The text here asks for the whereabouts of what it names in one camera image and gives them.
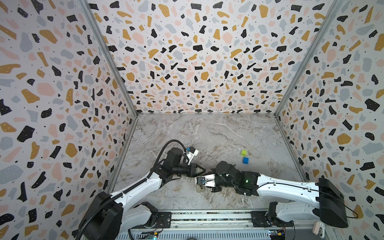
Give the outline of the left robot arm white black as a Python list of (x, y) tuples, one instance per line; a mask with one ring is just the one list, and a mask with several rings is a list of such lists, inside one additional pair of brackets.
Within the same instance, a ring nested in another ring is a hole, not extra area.
[(137, 226), (153, 228), (158, 225), (158, 209), (148, 202), (140, 203), (147, 195), (173, 181), (175, 176), (194, 178), (205, 169), (192, 163), (199, 151), (194, 147), (171, 148), (163, 160), (157, 158), (151, 170), (132, 185), (108, 194), (99, 193), (92, 201), (79, 224), (77, 240), (114, 240)]

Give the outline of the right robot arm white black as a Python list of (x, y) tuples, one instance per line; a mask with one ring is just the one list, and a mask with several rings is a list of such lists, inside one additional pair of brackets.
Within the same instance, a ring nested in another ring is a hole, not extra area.
[(349, 226), (344, 195), (328, 179), (317, 182), (292, 182), (268, 177), (256, 172), (239, 171), (234, 165), (221, 161), (212, 169), (212, 192), (233, 188), (239, 195), (268, 196), (290, 200), (292, 204), (312, 207), (312, 213), (332, 227)]

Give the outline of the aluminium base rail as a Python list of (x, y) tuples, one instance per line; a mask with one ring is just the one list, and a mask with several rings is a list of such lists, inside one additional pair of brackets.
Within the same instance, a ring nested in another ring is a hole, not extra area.
[(119, 240), (341, 240), (337, 229), (320, 227), (315, 220), (295, 220), (269, 226), (266, 210), (165, 210), (158, 213), (156, 229), (135, 227)]

